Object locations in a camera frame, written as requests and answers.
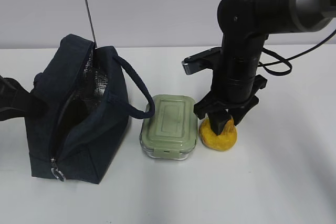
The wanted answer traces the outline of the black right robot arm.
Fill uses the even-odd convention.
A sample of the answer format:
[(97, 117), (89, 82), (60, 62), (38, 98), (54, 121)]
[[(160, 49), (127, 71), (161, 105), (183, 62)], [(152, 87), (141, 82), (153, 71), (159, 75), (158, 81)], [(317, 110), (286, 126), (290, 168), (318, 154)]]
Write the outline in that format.
[(237, 125), (259, 102), (258, 90), (267, 80), (257, 74), (266, 53), (290, 61), (264, 47), (273, 34), (313, 33), (335, 18), (335, 0), (221, 0), (217, 9), (222, 45), (184, 60), (187, 74), (213, 72), (209, 93), (194, 106), (199, 119), (208, 117), (220, 135), (229, 120)]

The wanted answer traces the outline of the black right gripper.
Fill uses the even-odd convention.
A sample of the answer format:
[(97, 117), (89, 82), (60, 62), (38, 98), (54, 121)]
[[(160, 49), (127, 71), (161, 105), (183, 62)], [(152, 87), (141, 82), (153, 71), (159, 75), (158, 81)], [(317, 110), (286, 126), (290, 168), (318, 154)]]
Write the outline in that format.
[(252, 85), (250, 95), (240, 101), (241, 94), (238, 97), (230, 100), (215, 94), (214, 91), (210, 91), (205, 97), (203, 97), (198, 103), (194, 105), (193, 112), (199, 118), (203, 119), (207, 113), (211, 130), (216, 135), (221, 135), (226, 123), (233, 118), (234, 125), (237, 126), (245, 115), (251, 110), (251, 103), (256, 97), (257, 91), (264, 89), (267, 84), (267, 79), (262, 75), (256, 75)]

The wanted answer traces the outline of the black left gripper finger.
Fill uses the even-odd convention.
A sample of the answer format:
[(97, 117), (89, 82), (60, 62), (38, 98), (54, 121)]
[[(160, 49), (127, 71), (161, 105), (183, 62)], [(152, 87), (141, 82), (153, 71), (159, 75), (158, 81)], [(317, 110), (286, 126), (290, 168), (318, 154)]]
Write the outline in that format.
[(1, 77), (1, 121), (13, 118), (38, 118), (48, 110), (48, 105), (25, 90), (13, 78)]

